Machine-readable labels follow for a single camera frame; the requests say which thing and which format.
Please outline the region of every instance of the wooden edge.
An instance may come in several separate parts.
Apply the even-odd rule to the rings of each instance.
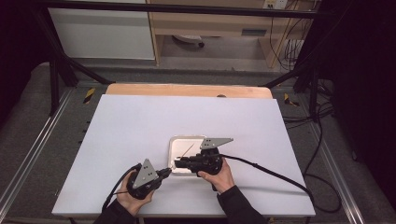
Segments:
[[[264,87],[210,86],[179,84],[127,84],[108,86],[106,94],[114,95],[168,95],[168,96],[225,96],[231,98],[272,99],[272,93]]]

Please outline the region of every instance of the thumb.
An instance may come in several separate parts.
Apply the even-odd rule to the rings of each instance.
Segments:
[[[198,172],[198,176],[200,176],[203,179],[207,179],[208,175],[209,174],[207,172],[204,172],[204,171],[199,171]]]

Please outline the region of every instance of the white square tray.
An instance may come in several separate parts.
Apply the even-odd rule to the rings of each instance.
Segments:
[[[172,168],[173,174],[195,175],[187,168],[176,168],[175,158],[181,156],[190,157],[200,153],[200,146],[205,138],[206,136],[204,135],[177,135],[171,138],[169,141],[168,167]]]

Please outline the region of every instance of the white panel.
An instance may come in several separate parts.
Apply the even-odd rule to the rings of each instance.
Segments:
[[[147,12],[50,8],[49,13],[70,57],[154,60]]]
[[[276,100],[103,95],[52,213],[98,215],[129,167],[148,158],[155,169],[165,168],[169,142],[181,134],[231,137],[231,143],[219,147],[221,153],[257,162],[304,185]],[[315,214],[301,189],[240,161],[228,163],[236,185],[261,214]],[[224,216],[210,184],[175,174],[139,214]]]

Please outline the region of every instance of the cable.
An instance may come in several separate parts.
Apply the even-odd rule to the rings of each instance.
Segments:
[[[138,170],[140,169],[140,167],[142,166],[142,164],[138,163],[137,165],[129,168],[123,175],[122,177],[119,179],[119,181],[117,181],[116,186],[114,186],[113,190],[111,190],[110,194],[107,196],[105,202],[103,203],[102,206],[102,212],[104,212],[108,206],[108,204],[110,203],[111,198],[113,197],[113,193],[114,191],[116,191],[116,188],[119,186],[120,182],[123,180],[123,178],[125,178],[125,176],[127,176],[132,170]]]
[[[334,208],[333,210],[329,210],[329,209],[324,209],[324,208],[319,207],[318,205],[314,204],[314,206],[318,210],[320,210],[322,212],[325,212],[325,213],[336,213],[336,212],[338,212],[341,209],[341,206],[342,206],[342,204],[341,204],[341,196],[338,193],[338,190],[332,185],[332,183],[330,183],[329,181],[327,181],[327,180],[325,180],[325,179],[323,179],[323,178],[321,178],[321,177],[319,177],[317,175],[305,174],[305,177],[312,177],[312,178],[315,178],[315,179],[318,179],[318,180],[324,182],[326,185],[328,185],[330,188],[332,188],[332,190],[334,191],[335,195],[337,196],[338,204],[337,204],[336,208]]]
[[[314,202],[314,196],[312,195],[311,191],[310,191],[308,188],[304,187],[303,185],[301,185],[301,184],[295,182],[294,180],[289,179],[289,178],[287,178],[287,177],[285,177],[285,176],[283,176],[283,175],[277,174],[277,173],[275,173],[275,172],[273,172],[273,171],[270,171],[270,170],[268,170],[268,169],[266,169],[266,168],[260,166],[260,165],[257,164],[257,163],[253,163],[253,162],[250,162],[250,161],[247,161],[247,160],[238,158],[238,157],[227,156],[227,155],[224,155],[224,154],[219,154],[219,155],[220,155],[221,157],[228,158],[228,159],[231,159],[231,160],[236,160],[236,161],[244,162],[244,163],[249,164],[249,165],[253,166],[254,168],[259,169],[259,170],[261,170],[261,171],[263,171],[263,172],[265,172],[265,173],[267,173],[267,174],[269,174],[269,175],[273,175],[273,176],[275,176],[275,177],[277,177],[277,178],[280,178],[280,179],[282,179],[282,180],[284,180],[284,181],[286,181],[286,182],[291,183],[292,185],[294,185],[294,186],[298,187],[299,189],[302,189],[303,191],[305,191],[306,194],[308,194],[309,199],[311,200],[312,204],[315,204],[315,202]]]

